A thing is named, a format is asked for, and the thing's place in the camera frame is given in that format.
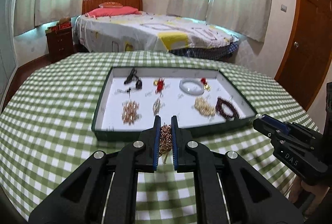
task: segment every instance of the jewelry tray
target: jewelry tray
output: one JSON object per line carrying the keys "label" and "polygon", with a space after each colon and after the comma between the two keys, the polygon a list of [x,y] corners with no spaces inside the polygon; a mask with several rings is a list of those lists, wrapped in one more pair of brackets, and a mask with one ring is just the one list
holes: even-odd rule
{"label": "jewelry tray", "polygon": [[[193,137],[222,133],[232,129],[249,125],[257,112],[245,97],[232,85],[232,83],[217,70],[202,70],[188,68],[153,68],[135,67],[137,76],[142,80],[143,87],[139,91],[118,93],[118,90],[135,88],[135,80],[128,85],[123,82],[131,72],[131,67],[114,67],[109,71],[99,96],[91,129],[99,141],[134,141],[138,139],[141,131],[153,127],[155,115],[153,104],[160,98],[161,108],[158,115],[162,124],[171,123],[171,117],[177,116],[180,128],[191,131]],[[165,87],[161,94],[156,94],[154,81],[164,79]],[[230,101],[238,111],[240,118],[226,121],[222,116],[204,117],[194,108],[195,99],[200,96],[187,95],[180,88],[180,80],[193,78],[200,80],[206,78],[211,86],[210,92],[205,90],[202,96],[210,105],[215,106],[218,97]],[[198,87],[193,83],[186,83],[187,87]],[[124,124],[122,120],[122,104],[127,101],[139,103],[137,114],[141,118],[134,124]]]}

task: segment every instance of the pillow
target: pillow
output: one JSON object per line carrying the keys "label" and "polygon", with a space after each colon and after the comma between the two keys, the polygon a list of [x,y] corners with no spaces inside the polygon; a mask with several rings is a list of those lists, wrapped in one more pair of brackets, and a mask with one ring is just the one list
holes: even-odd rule
{"label": "pillow", "polygon": [[99,8],[122,8],[123,5],[117,2],[104,2],[99,5]]}
{"label": "pillow", "polygon": [[138,9],[124,6],[122,8],[98,8],[94,9],[93,11],[87,12],[85,14],[86,17],[104,17],[104,16],[117,16],[117,15],[127,15],[127,14],[141,14]]}

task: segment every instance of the white bangle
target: white bangle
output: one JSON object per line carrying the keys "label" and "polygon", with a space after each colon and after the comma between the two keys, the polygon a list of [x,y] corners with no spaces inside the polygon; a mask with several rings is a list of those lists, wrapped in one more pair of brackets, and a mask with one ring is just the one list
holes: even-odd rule
{"label": "white bangle", "polygon": [[[189,87],[184,86],[183,85],[184,83],[194,83],[194,84],[198,85],[200,87],[200,89],[191,89]],[[189,94],[189,95],[199,96],[204,93],[204,85],[200,81],[191,79],[191,78],[182,79],[180,81],[179,87],[184,93]]]}

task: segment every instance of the human hand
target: human hand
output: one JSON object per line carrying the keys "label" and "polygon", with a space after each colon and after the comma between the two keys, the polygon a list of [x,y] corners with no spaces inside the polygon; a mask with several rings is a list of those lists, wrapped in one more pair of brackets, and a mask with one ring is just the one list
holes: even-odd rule
{"label": "human hand", "polygon": [[330,188],[328,186],[323,184],[317,184],[315,186],[308,185],[307,183],[303,182],[300,177],[296,176],[290,189],[288,200],[292,203],[295,203],[302,190],[313,193],[315,195],[315,199],[304,213],[305,216],[310,216],[322,202],[329,189]]}

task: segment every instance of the table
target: table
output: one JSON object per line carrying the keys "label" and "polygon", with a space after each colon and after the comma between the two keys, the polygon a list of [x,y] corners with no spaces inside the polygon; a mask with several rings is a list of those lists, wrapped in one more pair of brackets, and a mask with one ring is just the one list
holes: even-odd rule
{"label": "table", "polygon": [[[98,142],[91,131],[112,66],[220,69],[259,113],[318,129],[276,81],[241,66],[151,51],[74,54],[34,72],[0,117],[0,184],[24,218],[94,151],[112,153],[124,146]],[[291,185],[294,174],[253,128],[197,141],[219,153],[237,151],[283,193]],[[193,175],[175,173],[172,158],[165,165],[159,159],[154,174],[139,174],[136,223],[194,223],[195,210]]]}

